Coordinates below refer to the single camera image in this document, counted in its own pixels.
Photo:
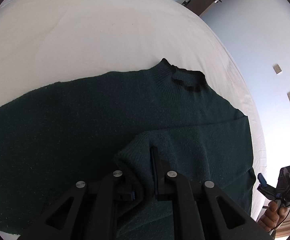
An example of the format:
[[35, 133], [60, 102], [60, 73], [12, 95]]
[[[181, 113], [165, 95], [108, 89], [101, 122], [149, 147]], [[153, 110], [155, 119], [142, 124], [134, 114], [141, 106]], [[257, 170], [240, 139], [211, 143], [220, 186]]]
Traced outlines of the person's right hand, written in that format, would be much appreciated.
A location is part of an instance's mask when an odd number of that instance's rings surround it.
[[271, 201], [265, 213], [257, 221], [257, 224], [266, 232], [270, 232], [286, 218], [288, 211], [287, 207], [279, 208], [277, 202]]

